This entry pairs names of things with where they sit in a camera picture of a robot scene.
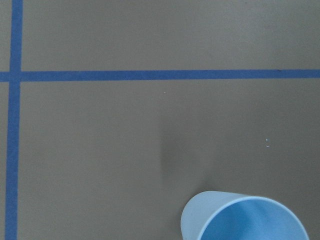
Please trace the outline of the light blue cup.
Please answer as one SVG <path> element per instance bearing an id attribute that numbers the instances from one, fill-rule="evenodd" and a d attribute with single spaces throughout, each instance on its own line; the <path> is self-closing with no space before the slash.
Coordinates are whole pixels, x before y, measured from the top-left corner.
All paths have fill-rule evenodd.
<path id="1" fill-rule="evenodd" d="M 184 240 L 307 240 L 297 216 L 278 201 L 232 192 L 204 191 L 185 205 Z"/>

